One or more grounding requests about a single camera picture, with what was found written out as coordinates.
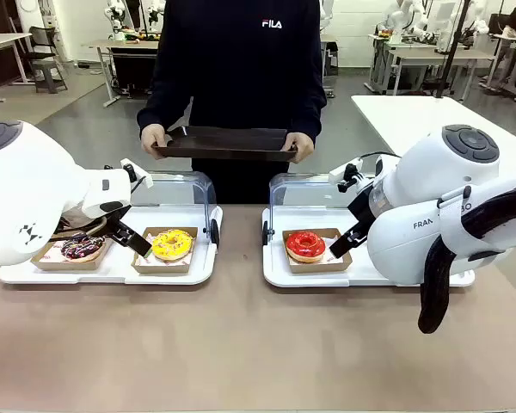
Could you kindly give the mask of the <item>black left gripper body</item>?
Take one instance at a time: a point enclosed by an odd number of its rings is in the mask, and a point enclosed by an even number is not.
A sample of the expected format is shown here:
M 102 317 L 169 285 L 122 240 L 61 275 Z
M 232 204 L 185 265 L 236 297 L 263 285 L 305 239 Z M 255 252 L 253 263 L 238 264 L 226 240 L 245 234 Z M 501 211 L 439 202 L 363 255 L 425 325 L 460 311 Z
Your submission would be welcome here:
M 107 227 L 121 227 L 124 223 L 121 221 L 126 213 L 131 209 L 131 206 L 123 206 L 105 215 L 107 220 Z

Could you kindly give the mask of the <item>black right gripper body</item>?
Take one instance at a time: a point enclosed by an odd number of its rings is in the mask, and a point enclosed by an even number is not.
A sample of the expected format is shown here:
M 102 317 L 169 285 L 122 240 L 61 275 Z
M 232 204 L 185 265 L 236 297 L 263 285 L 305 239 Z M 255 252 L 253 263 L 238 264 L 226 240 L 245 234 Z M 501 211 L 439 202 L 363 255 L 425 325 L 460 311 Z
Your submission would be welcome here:
M 376 217 L 370 206 L 369 197 L 373 189 L 373 184 L 369 183 L 356 192 L 354 199 L 350 202 L 347 209 L 362 225 L 371 225 Z

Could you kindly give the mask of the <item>person's right hand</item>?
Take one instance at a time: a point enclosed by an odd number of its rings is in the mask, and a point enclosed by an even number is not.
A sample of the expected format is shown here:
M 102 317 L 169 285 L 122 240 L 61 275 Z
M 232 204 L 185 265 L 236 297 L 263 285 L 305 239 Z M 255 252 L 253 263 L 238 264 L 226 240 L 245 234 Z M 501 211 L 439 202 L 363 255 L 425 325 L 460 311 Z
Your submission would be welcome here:
M 160 124 L 149 124 L 141 131 L 141 146 L 145 152 L 152 155 L 155 159 L 163 158 L 159 148 L 166 147 L 171 137 L 165 132 Z

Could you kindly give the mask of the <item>person's left hand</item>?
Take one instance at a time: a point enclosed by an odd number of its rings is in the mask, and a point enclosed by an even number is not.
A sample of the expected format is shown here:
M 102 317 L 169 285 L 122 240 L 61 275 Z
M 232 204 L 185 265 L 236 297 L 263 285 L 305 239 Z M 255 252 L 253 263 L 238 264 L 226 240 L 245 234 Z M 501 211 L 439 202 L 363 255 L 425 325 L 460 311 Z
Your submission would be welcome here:
M 290 151 L 291 149 L 296 150 L 296 154 L 292 158 L 292 163 L 300 163 L 311 155 L 314 150 L 313 140 L 305 133 L 288 133 L 286 135 L 286 141 L 282 146 L 282 151 Z

